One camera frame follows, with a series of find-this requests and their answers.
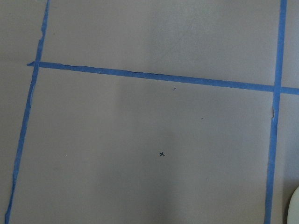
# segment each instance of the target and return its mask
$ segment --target gray surface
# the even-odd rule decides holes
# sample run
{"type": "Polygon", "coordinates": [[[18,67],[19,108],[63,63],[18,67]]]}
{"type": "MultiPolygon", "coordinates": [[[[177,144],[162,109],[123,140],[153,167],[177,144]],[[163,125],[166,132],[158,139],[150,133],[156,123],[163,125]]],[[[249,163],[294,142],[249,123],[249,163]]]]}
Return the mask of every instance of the gray surface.
{"type": "Polygon", "coordinates": [[[280,104],[272,224],[286,224],[290,198],[299,186],[299,96],[282,94],[280,104]]]}
{"type": "Polygon", "coordinates": [[[0,1],[0,222],[11,192],[14,157],[45,4],[0,1]]]}
{"type": "Polygon", "coordinates": [[[299,88],[299,1],[288,0],[282,84],[299,88]]]}
{"type": "Polygon", "coordinates": [[[43,60],[274,84],[279,0],[53,0],[43,60]]]}
{"type": "Polygon", "coordinates": [[[271,93],[49,69],[37,83],[12,224],[263,222],[271,93]]]}

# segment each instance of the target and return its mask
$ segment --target blue painter's tape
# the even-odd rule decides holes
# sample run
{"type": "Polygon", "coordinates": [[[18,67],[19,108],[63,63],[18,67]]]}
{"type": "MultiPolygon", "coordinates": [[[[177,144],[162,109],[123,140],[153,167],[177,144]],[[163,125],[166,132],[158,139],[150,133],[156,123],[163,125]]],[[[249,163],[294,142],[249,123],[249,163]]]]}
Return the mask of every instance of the blue painter's tape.
{"type": "Polygon", "coordinates": [[[22,127],[21,127],[21,133],[20,133],[17,153],[16,153],[15,160],[14,160],[13,184],[12,184],[12,190],[11,190],[8,208],[5,213],[5,222],[4,222],[5,224],[9,223],[9,218],[10,218],[10,214],[11,214],[11,209],[12,209],[12,204],[13,204],[13,199],[14,199],[14,190],[16,187],[17,178],[18,178],[18,174],[19,174],[20,162],[21,162],[22,151],[23,151],[26,130],[27,130],[27,123],[29,120],[30,109],[31,109],[31,105],[32,105],[32,96],[33,96],[33,92],[34,92],[34,87],[36,85],[37,74],[38,74],[38,70],[39,70],[39,63],[42,58],[43,42],[45,39],[46,29],[47,29],[49,5],[50,5],[50,0],[47,0],[46,9],[45,9],[44,17],[43,17],[42,29],[41,29],[42,37],[39,40],[38,46],[37,46],[36,61],[33,65],[34,68],[33,68],[33,72],[32,72],[31,84],[30,84],[26,107],[25,107],[25,111],[24,111],[24,117],[23,117],[23,122],[22,122],[22,127]]]}
{"type": "MultiPolygon", "coordinates": [[[[28,66],[34,66],[34,63],[35,62],[29,63],[28,66]]],[[[274,91],[274,87],[271,85],[240,83],[240,82],[222,81],[222,80],[214,80],[214,79],[206,79],[206,78],[170,76],[170,75],[163,75],[163,74],[132,72],[132,71],[125,71],[125,70],[117,70],[117,69],[104,69],[104,68],[94,68],[94,67],[87,67],[87,66],[64,65],[64,64],[49,63],[49,62],[40,62],[40,67],[50,68],[50,69],[81,71],[81,72],[89,72],[89,73],[97,73],[97,74],[105,74],[105,75],[114,75],[114,76],[146,78],[146,79],[154,79],[154,80],[162,80],[162,81],[179,82],[179,83],[230,87],[230,88],[246,89],[246,90],[257,90],[257,91],[266,91],[266,92],[274,91]]]]}
{"type": "Polygon", "coordinates": [[[271,223],[271,209],[272,209],[277,132],[278,132],[279,102],[280,102],[282,66],[283,66],[284,43],[285,43],[286,2],[287,2],[286,0],[281,0],[280,2],[275,82],[274,82],[274,92],[273,92],[274,116],[271,121],[271,131],[270,131],[269,163],[268,163],[267,185],[266,185],[264,224],[271,223]]]}
{"type": "Polygon", "coordinates": [[[281,87],[281,93],[299,95],[299,89],[290,87],[281,87]]]}

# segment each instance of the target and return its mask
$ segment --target floor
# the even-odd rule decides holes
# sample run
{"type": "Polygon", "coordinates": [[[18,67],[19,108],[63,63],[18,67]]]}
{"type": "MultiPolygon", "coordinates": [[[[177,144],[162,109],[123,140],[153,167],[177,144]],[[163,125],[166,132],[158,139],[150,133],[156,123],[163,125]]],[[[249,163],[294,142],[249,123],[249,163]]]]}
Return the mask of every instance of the floor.
{"type": "Polygon", "coordinates": [[[286,223],[299,186],[298,10],[2,1],[0,219],[286,223]]]}

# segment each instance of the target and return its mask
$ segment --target tape strip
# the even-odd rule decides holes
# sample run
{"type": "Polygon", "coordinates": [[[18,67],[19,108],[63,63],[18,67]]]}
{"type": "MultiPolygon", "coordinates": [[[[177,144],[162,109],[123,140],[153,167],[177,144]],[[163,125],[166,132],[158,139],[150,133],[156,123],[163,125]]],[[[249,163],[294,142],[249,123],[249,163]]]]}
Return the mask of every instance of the tape strip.
{"type": "MultiPolygon", "coordinates": [[[[27,65],[34,66],[34,64],[35,62],[31,62],[27,65]]],[[[200,85],[229,87],[229,88],[246,89],[246,90],[257,90],[257,91],[266,91],[266,92],[274,91],[274,87],[271,85],[222,81],[222,80],[214,80],[214,79],[206,79],[206,78],[171,76],[171,75],[132,72],[132,71],[116,70],[116,69],[94,68],[94,67],[87,67],[87,66],[64,65],[64,64],[49,63],[49,62],[40,62],[40,67],[49,68],[49,69],[81,71],[81,72],[97,73],[97,74],[104,74],[104,75],[154,79],[154,80],[171,81],[171,82],[179,82],[179,83],[191,83],[191,84],[200,84],[200,85]]]]}
{"type": "Polygon", "coordinates": [[[290,87],[281,87],[281,93],[299,95],[299,89],[290,87]]]}
{"type": "Polygon", "coordinates": [[[13,204],[13,199],[14,199],[14,190],[16,187],[17,183],[17,178],[19,174],[19,168],[20,168],[20,162],[21,162],[21,157],[22,157],[22,151],[23,151],[23,146],[24,146],[24,140],[26,136],[26,130],[27,130],[27,123],[29,120],[29,115],[30,115],[30,109],[32,105],[32,96],[34,92],[34,87],[36,85],[36,80],[37,80],[37,75],[38,75],[38,70],[39,70],[39,63],[42,58],[42,52],[43,52],[43,42],[45,39],[46,35],[46,29],[47,29],[47,20],[48,20],[48,13],[49,13],[49,5],[50,5],[50,0],[47,0],[46,4],[46,9],[43,17],[43,23],[42,23],[42,37],[38,42],[37,46],[37,51],[36,51],[36,62],[34,63],[34,68],[32,72],[32,78],[31,78],[31,84],[28,92],[28,97],[27,97],[27,102],[26,102],[26,107],[24,111],[24,116],[23,116],[23,122],[22,122],[22,127],[21,127],[21,133],[20,133],[20,138],[19,138],[19,143],[18,143],[18,148],[17,148],[17,153],[15,156],[14,160],[14,171],[13,171],[13,184],[12,184],[12,190],[11,190],[11,195],[9,199],[9,204],[7,211],[5,213],[5,224],[9,223],[9,218],[11,214],[11,208],[13,204]]]}
{"type": "Polygon", "coordinates": [[[275,173],[279,102],[280,102],[282,66],[283,66],[284,43],[285,43],[285,17],[286,17],[286,0],[281,0],[280,1],[280,13],[279,13],[275,81],[274,81],[274,92],[273,92],[274,116],[273,116],[273,119],[271,120],[269,163],[268,163],[267,185],[266,185],[264,224],[271,223],[271,209],[272,209],[274,173],[275,173]]]}

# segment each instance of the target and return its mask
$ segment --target white round object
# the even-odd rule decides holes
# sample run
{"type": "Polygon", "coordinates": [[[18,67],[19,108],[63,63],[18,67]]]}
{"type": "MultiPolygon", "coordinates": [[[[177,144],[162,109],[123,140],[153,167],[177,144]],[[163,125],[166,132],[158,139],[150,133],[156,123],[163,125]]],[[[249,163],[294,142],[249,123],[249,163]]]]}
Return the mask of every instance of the white round object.
{"type": "Polygon", "coordinates": [[[291,198],[287,224],[299,224],[299,188],[297,188],[291,198]]]}

